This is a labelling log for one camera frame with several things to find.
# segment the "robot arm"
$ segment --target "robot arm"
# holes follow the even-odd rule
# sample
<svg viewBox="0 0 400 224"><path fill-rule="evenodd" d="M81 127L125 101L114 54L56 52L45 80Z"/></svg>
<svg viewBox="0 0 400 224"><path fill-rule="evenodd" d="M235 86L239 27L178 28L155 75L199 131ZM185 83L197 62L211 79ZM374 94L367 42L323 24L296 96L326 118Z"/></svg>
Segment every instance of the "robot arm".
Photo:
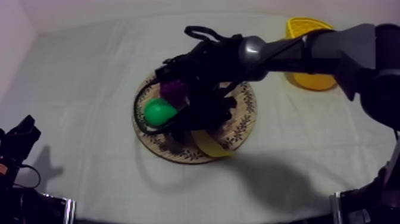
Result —
<svg viewBox="0 0 400 224"><path fill-rule="evenodd" d="M136 99L151 85L180 79L187 84L190 104L158 130L148 131L138 119L136 100L135 120L145 134L218 128L231 118L229 108L234 106L224 96L243 81L263 80L269 71L331 74L349 100L359 93L370 117L400 130L398 26L362 24L340 32L315 30L270 43L258 36L225 38L198 26L187 27L185 33L201 42L191 52L167 60ZM221 89L220 82L231 84Z"/></svg>
<svg viewBox="0 0 400 224"><path fill-rule="evenodd" d="M400 129L400 27L362 24L334 32L320 30L269 58L274 49L294 40L265 43L257 36L239 47L245 80L261 80L268 71L332 74L349 100L361 95L364 111L386 126Z"/></svg>

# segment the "wooden plate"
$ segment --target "wooden plate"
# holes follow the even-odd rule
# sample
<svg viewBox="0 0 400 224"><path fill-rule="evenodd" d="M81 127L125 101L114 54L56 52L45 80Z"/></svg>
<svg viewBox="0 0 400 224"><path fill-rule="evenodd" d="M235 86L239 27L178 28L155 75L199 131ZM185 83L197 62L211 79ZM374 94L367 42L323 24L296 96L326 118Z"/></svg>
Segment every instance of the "wooden plate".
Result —
<svg viewBox="0 0 400 224"><path fill-rule="evenodd" d="M150 75L139 87L142 88L146 83L154 78ZM229 83L222 83L221 86L227 86ZM160 85L154 85L148 88L138 102L139 118L143 121L143 107L151 98L160 97ZM225 122L219 130L210 133L211 137L219 142L227 150L236 150L250 135L257 117L257 103L254 92L248 83L242 83L231 93L237 101L237 106L231 109L232 118ZM171 136L164 135L148 136L141 132L133 118L133 128L140 141L152 153L168 161L181 164L202 164L215 161L218 158L212 158L205 155L193 142L189 134L186 135L185 144L175 142Z"/></svg>

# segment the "yellow plastic container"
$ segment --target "yellow plastic container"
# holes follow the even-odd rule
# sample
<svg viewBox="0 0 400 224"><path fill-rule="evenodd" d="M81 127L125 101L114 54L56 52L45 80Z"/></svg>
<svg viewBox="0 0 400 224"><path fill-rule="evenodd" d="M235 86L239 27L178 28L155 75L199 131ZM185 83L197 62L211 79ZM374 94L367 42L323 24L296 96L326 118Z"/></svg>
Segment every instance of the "yellow plastic container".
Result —
<svg viewBox="0 0 400 224"><path fill-rule="evenodd" d="M320 20L306 17L294 17L287 21L286 38L292 39L317 29L333 29ZM325 91L336 86L336 81L327 74L288 73L290 83L314 91Z"/></svg>

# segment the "purple object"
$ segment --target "purple object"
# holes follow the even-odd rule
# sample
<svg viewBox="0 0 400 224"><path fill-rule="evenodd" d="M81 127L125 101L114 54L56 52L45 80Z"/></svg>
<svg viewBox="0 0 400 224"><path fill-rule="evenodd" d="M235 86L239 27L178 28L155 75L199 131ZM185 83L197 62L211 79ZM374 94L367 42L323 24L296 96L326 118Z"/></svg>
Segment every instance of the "purple object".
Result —
<svg viewBox="0 0 400 224"><path fill-rule="evenodd" d="M188 86L182 80L160 84L160 95L172 106L177 107L183 104L188 95Z"/></svg>

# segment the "table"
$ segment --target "table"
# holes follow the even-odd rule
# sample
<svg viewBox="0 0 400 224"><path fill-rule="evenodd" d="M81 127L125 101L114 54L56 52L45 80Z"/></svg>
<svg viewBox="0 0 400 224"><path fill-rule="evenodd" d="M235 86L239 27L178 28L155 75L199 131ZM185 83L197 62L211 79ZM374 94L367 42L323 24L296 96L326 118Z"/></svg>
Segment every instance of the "table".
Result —
<svg viewBox="0 0 400 224"><path fill-rule="evenodd" d="M252 83L253 132L235 158L167 162L135 137L133 97L166 58L191 50L190 24L224 36L284 37L276 15L186 14L107 21L40 35L0 104L0 127L25 115L42 131L27 164L38 190L77 201L77 215L116 223L273 223L329 212L327 196L369 183L392 131L340 88L310 92L270 73ZM35 181L21 172L19 183Z"/></svg>

